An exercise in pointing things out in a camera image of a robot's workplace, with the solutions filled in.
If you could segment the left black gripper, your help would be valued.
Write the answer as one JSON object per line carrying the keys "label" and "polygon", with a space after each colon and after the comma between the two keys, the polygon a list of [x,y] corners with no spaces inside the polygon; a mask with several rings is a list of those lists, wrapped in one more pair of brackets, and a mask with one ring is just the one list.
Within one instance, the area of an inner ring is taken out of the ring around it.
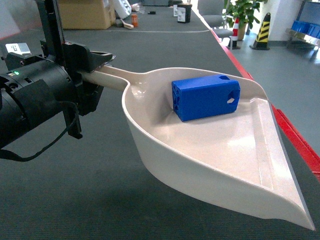
{"label": "left black gripper", "polygon": [[85,116],[97,109],[103,86],[83,81],[81,71],[92,73],[116,58],[110,52],[90,51],[86,46],[64,42],[62,45],[65,66],[56,63],[53,56],[48,55],[46,41],[41,41],[43,54],[50,60],[51,66],[45,71],[45,90],[39,105],[44,122],[56,114],[63,112],[67,132],[70,136],[81,139],[79,115]]}

